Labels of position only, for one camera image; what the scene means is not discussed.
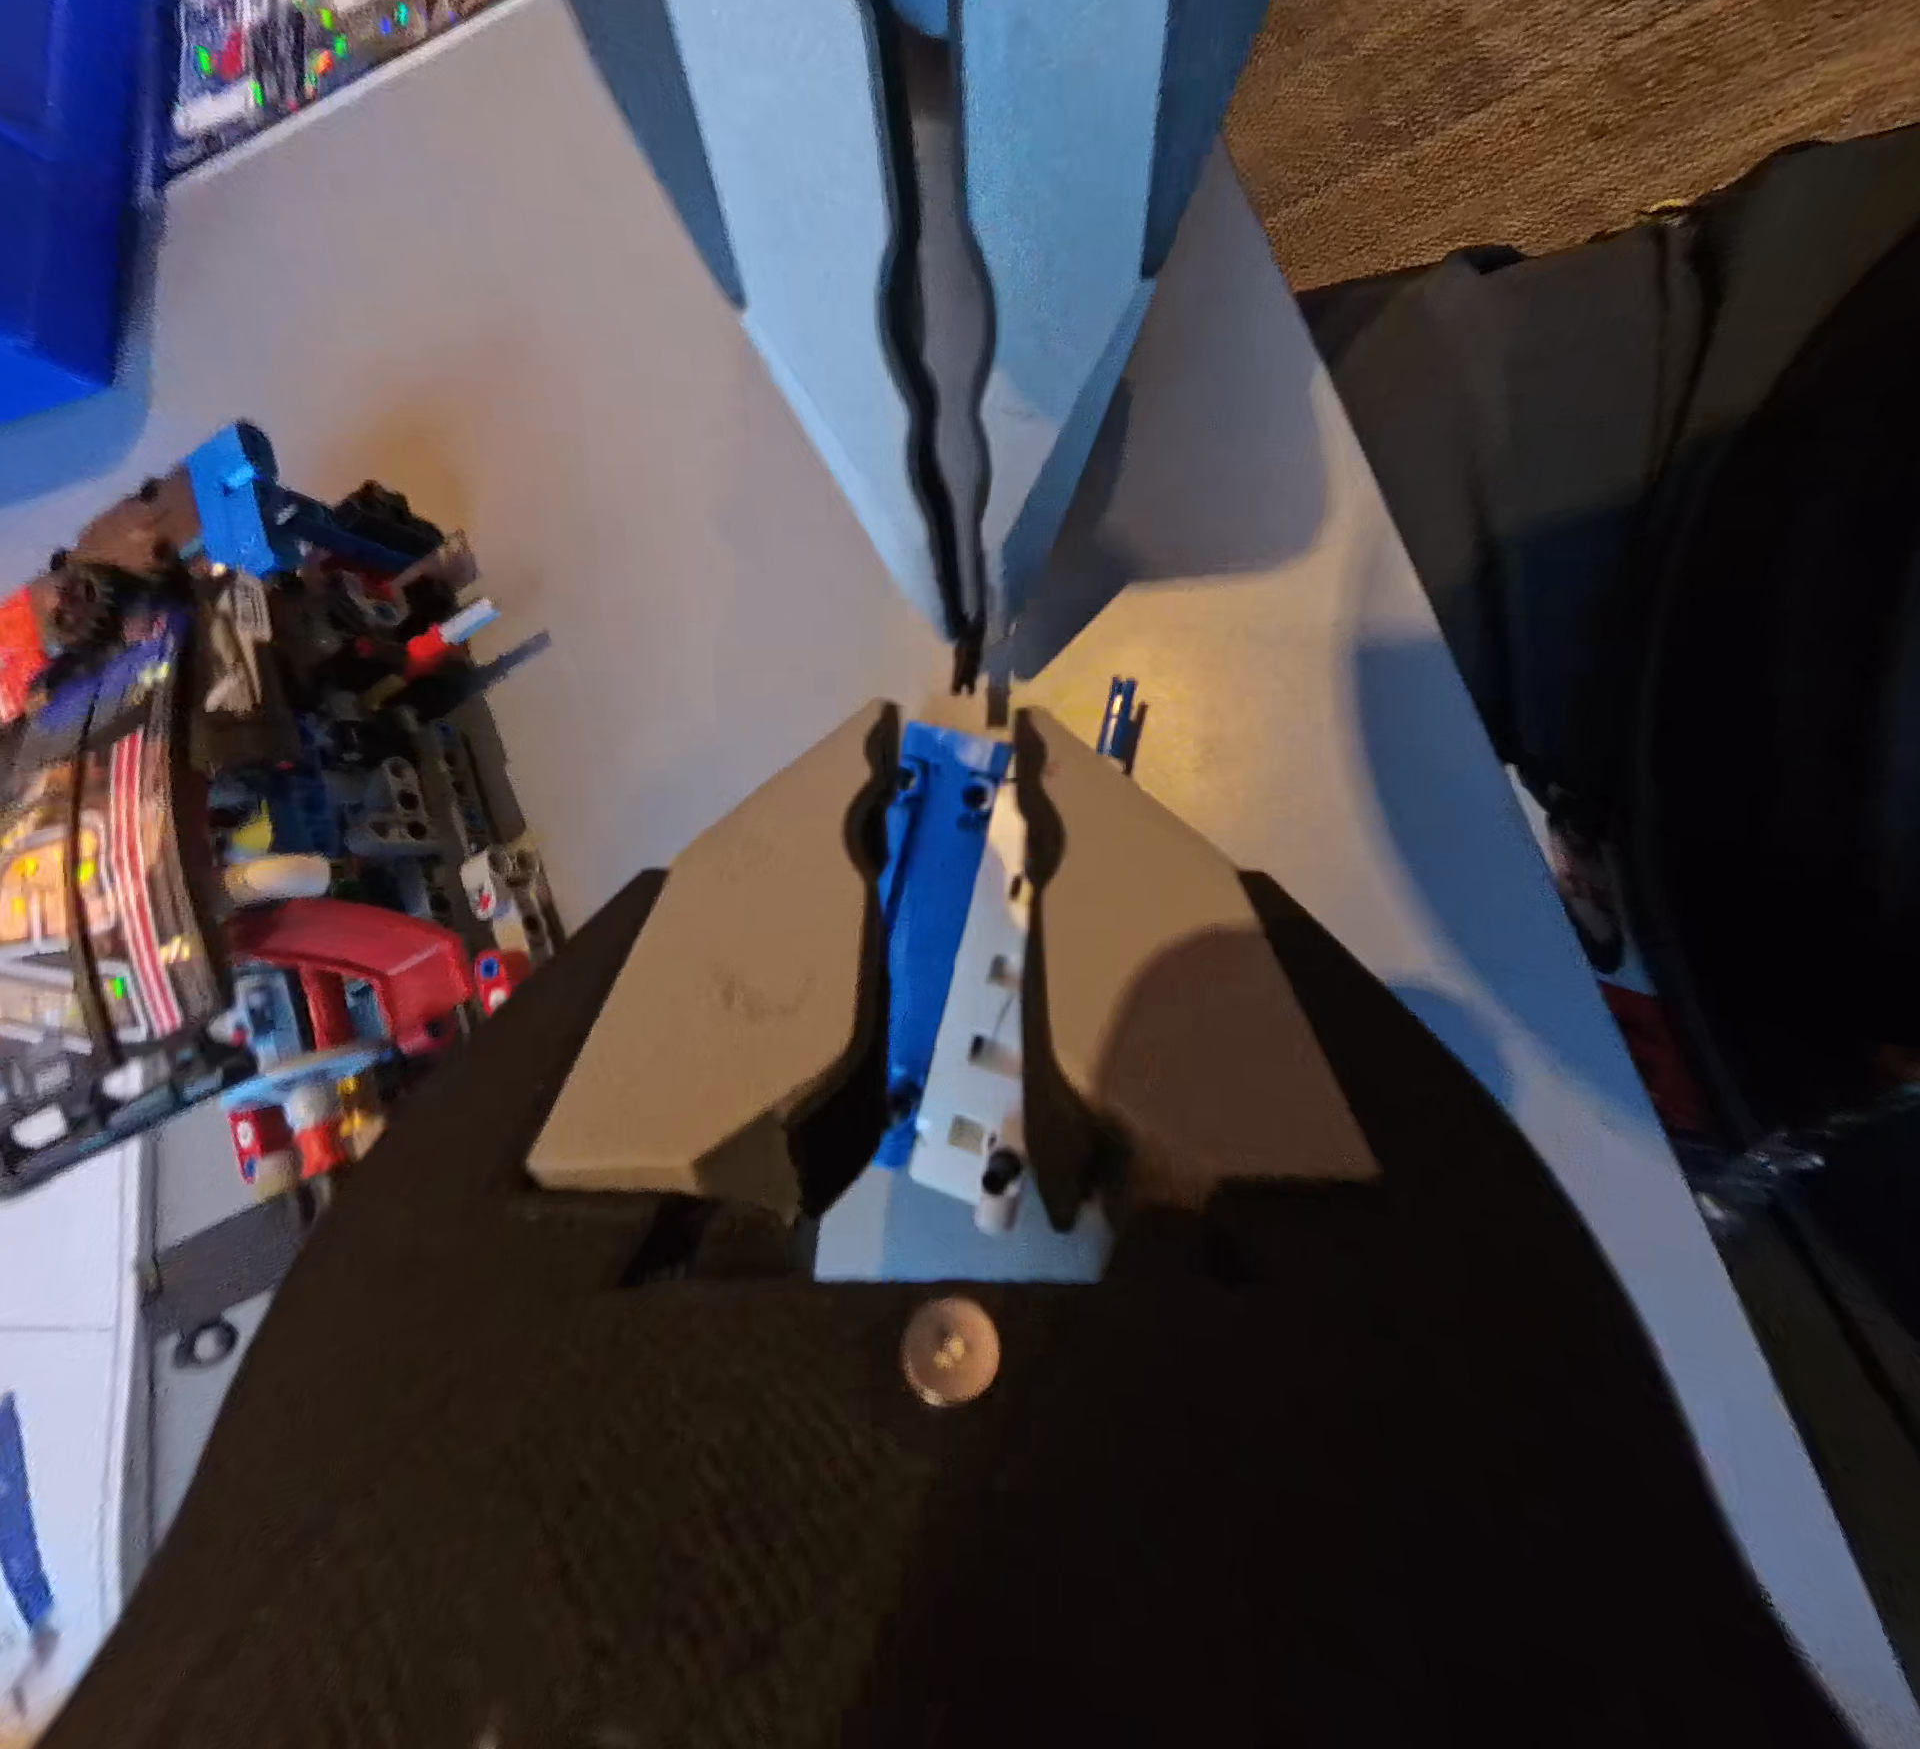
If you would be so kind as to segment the white brick panel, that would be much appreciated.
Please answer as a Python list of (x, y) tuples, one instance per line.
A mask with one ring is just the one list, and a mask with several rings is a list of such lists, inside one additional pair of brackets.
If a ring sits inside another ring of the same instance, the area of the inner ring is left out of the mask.
[[(1005, 777), (990, 825), (934, 1052), (910, 1174), (969, 1210), (979, 1234), (1013, 1231), (1029, 1182), (1023, 1131), (1023, 965), (1034, 884), (1017, 785)], [(990, 1203), (982, 1170), (998, 1146), (1025, 1160), (1020, 1196)]]

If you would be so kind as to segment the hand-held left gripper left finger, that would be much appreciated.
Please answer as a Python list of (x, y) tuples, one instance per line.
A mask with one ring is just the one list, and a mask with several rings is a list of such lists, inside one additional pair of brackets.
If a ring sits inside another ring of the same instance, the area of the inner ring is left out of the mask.
[(861, 1176), (899, 742), (899, 706), (863, 706), (676, 856), (530, 1148), (540, 1189), (815, 1219)]

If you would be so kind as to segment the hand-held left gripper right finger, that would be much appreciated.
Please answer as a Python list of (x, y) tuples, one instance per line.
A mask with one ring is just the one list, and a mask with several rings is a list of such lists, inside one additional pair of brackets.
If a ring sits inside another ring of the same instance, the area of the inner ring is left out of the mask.
[(1047, 709), (1013, 723), (1023, 1142), (1049, 1223), (1380, 1178), (1241, 873)]

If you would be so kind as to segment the grey desk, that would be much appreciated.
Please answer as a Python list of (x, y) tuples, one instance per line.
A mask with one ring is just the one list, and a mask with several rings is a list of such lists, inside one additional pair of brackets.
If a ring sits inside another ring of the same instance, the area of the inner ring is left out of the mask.
[[(566, 0), (516, 0), (165, 195), (134, 394), (4, 429), (4, 581), (232, 417), (467, 526), (569, 923), (949, 649), (718, 295)], [(1872, 1745), (1917, 1698), (1225, 147), (1131, 367), (1105, 603), (1034, 697), (1144, 686), (1138, 775), (1475, 1068), (1662, 1355), (1789, 1635)]]

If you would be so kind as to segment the blue storage bin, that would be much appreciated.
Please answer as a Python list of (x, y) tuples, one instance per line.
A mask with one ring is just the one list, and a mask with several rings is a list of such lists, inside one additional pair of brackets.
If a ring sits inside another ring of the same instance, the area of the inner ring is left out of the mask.
[(3, 417), (107, 390), (147, 173), (157, 0), (3, 0)]

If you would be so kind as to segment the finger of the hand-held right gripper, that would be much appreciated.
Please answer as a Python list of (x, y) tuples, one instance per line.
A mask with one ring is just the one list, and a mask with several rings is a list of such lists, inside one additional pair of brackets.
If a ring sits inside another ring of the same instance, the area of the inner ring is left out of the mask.
[(992, 343), (977, 400), (987, 642), (1045, 576), (1154, 282), (1169, 0), (957, 0), (965, 221)]
[(877, 0), (665, 0), (739, 320), (899, 590), (963, 636), (931, 396), (903, 351), (903, 141)]

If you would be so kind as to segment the black brick race car model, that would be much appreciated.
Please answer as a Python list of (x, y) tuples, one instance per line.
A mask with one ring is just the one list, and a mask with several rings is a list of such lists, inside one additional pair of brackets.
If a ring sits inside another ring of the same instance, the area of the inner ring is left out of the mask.
[(467, 540), (236, 422), (4, 599), (3, 1185), (213, 1107), (258, 1194), (359, 1160), (563, 946)]

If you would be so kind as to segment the person's grey trouser leg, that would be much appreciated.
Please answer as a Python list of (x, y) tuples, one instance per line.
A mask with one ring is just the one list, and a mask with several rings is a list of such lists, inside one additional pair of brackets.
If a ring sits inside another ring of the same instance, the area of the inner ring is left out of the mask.
[(1690, 481), (1917, 230), (1908, 125), (1774, 153), (1558, 252), (1455, 251), (1299, 307), (1504, 764), (1621, 794)]

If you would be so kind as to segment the blue brick panel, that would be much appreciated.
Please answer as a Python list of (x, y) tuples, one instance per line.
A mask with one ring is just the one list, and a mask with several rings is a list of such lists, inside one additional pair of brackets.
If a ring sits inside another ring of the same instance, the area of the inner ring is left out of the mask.
[[(921, 1090), (947, 1011), (974, 888), (987, 849), (1011, 745), (928, 722), (903, 728), (893, 798), (884, 815), (884, 865), (877, 893), (886, 943), (884, 1080)], [(877, 1165), (908, 1169), (918, 1118), (889, 1127)]]

